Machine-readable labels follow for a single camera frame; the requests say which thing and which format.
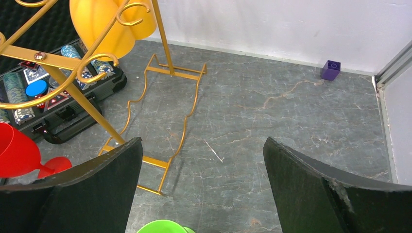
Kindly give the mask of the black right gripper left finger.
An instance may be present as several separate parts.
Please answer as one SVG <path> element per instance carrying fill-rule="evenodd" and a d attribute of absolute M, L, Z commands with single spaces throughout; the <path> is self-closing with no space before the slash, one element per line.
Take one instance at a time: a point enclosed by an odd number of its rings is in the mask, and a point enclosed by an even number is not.
<path fill-rule="evenodd" d="M 123 233 L 143 158 L 142 140 L 31 184 L 0 188 L 3 233 Z"/>

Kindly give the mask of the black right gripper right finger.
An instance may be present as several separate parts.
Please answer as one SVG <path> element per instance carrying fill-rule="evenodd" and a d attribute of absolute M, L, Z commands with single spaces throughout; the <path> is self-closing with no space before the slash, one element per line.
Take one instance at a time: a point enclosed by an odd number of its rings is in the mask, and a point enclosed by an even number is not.
<path fill-rule="evenodd" d="M 272 137 L 263 157 L 285 233 L 409 233 L 412 188 L 358 176 Z"/>

